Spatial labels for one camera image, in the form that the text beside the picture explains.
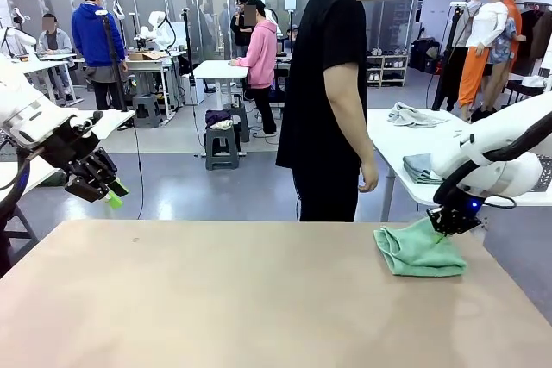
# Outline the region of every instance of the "person in black t-shirt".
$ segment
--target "person in black t-shirt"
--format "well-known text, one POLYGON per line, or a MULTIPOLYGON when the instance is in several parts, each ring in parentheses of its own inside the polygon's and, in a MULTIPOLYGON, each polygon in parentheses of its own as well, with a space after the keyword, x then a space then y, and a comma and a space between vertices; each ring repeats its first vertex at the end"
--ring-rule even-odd
POLYGON ((361 2, 309 0, 293 48, 276 159, 292 169, 301 221, 353 221, 358 192, 378 184, 367 134, 366 56, 361 2))
POLYGON ((249 42, 251 41, 251 34, 253 33, 253 27, 245 26, 245 5, 248 4, 248 0, 237 0, 237 6, 239 11, 234 13, 232 21, 230 21, 230 28, 234 32, 234 41, 237 46, 238 58, 245 58, 248 54, 249 42))

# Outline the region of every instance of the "orange pants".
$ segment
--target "orange pants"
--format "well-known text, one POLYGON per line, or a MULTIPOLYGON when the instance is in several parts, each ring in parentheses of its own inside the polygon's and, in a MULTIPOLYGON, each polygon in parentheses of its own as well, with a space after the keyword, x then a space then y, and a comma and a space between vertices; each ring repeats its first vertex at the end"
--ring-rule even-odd
POLYGON ((472 103, 477 95, 477 90, 483 78, 483 71, 489 59, 491 50, 486 47, 481 56, 475 56, 476 47, 470 47, 467 50, 466 63, 462 71, 462 81, 460 82, 460 91, 458 92, 458 103, 460 106, 472 103))

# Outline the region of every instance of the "white sweatshirt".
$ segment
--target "white sweatshirt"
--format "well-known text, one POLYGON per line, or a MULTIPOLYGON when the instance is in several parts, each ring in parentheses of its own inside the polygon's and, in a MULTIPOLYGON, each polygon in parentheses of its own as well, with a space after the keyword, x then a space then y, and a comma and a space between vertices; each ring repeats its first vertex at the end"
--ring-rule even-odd
POLYGON ((502 2, 488 3, 481 6, 472 25, 472 34, 466 47, 477 47, 480 43, 491 47, 492 42, 502 33, 508 19, 508 8, 502 2))

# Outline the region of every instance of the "crumpled gray cloth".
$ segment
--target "crumpled gray cloth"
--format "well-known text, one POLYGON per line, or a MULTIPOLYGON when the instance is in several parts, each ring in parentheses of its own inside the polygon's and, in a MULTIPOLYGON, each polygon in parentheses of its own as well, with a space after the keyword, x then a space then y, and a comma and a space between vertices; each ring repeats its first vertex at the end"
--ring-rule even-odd
POLYGON ((403 157, 406 172, 416 184, 439 185, 442 179, 431 170, 431 155, 429 153, 406 155, 403 157))
POLYGON ((389 112, 387 120, 399 127, 410 128, 433 128, 435 125, 447 121, 433 115, 423 114, 404 103, 396 103, 389 112))

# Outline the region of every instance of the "blue jacket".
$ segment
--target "blue jacket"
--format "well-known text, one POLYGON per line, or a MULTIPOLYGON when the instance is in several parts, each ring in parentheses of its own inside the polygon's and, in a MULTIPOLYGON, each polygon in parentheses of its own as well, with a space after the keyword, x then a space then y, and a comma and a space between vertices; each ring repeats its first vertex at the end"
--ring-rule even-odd
MULTIPOLYGON (((104 23, 100 16, 96 16, 96 11, 102 9, 94 3, 81 3, 72 14, 72 38, 88 66, 111 66, 110 47, 104 23)), ((110 19, 113 44, 120 62, 125 59, 124 45, 113 15, 108 13, 107 16, 110 19)))

